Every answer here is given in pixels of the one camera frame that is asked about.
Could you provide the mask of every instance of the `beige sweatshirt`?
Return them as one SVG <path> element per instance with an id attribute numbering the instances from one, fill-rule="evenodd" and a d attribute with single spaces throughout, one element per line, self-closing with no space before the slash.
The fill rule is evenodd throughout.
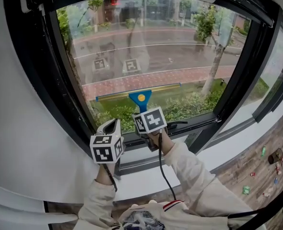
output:
<path id="1" fill-rule="evenodd" d="M 74 230 L 229 230 L 237 229 L 252 218 L 226 217 L 251 211 L 251 208 L 208 172 L 185 143 L 176 143 L 164 159 L 181 182 L 185 202 L 178 200 L 132 206 L 115 222 L 111 218 L 114 187 L 93 181 Z"/>

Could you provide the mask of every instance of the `window glass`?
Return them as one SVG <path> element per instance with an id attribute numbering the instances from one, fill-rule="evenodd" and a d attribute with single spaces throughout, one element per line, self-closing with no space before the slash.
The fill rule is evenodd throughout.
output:
<path id="1" fill-rule="evenodd" d="M 57 15 L 97 125 L 118 117 L 124 132 L 138 110 L 114 95 L 121 92 L 164 86 L 153 89 L 149 108 L 161 106 L 167 121 L 212 111 L 250 27 L 245 16 L 199 0 L 86 0 Z"/>
<path id="2" fill-rule="evenodd" d="M 280 28 L 271 56 L 257 84 L 241 108 L 222 130 L 228 130 L 252 117 L 261 105 L 270 100 L 283 79 L 283 29 Z"/>

